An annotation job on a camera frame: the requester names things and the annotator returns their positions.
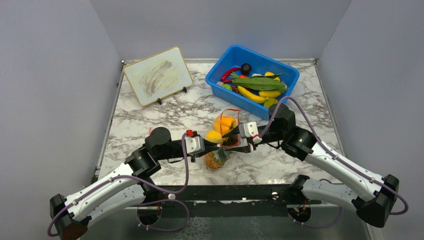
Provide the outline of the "orange toy bell pepper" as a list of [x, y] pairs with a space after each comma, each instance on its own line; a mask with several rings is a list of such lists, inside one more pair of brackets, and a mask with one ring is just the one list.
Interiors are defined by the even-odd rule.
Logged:
[[237, 121], [231, 116], [218, 116], [214, 119], [212, 128], [220, 133], [226, 135], [237, 126]]

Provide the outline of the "clear orange zip bag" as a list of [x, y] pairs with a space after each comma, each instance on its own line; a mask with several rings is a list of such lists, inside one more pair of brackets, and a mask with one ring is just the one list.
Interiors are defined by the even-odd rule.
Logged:
[[212, 121], [211, 127], [207, 130], [204, 138], [216, 144], [218, 149], [203, 156], [203, 163], [207, 169], [213, 171], [221, 169], [231, 158], [229, 149], [240, 144], [241, 140], [238, 134], [223, 137], [235, 130], [241, 123], [240, 112], [239, 109], [227, 108]]

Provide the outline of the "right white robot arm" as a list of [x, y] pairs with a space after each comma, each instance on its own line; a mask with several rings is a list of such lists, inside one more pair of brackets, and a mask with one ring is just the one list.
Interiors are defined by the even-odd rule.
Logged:
[[235, 148], [241, 153], [250, 153], [261, 144], [279, 142], [289, 156], [314, 165], [340, 181], [332, 184], [300, 174], [288, 189], [292, 202], [321, 201], [337, 205], [354, 211], [371, 226], [385, 226], [398, 199], [398, 178], [372, 173], [337, 153], [311, 131], [297, 126], [295, 113], [285, 104], [272, 105], [268, 115], [269, 127], [257, 126], [255, 122], [240, 123], [224, 137], [239, 135], [247, 139], [246, 147]]

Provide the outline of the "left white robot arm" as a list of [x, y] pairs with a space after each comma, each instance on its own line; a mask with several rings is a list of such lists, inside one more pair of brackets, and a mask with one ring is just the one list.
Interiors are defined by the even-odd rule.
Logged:
[[[222, 142], [221, 134], [213, 140], [187, 130], [181, 139], [172, 140], [166, 127], [153, 129], [142, 147], [108, 175], [76, 193], [53, 196], [49, 203], [51, 222], [47, 235], [76, 240], [88, 231], [90, 224], [118, 210], [136, 204], [149, 206], [160, 203], [159, 193], [182, 193], [189, 182], [188, 158], [202, 157], [218, 150]], [[161, 169], [160, 161], [177, 158], [184, 161], [184, 185], [178, 190], [167, 190], [156, 185], [151, 176]]]

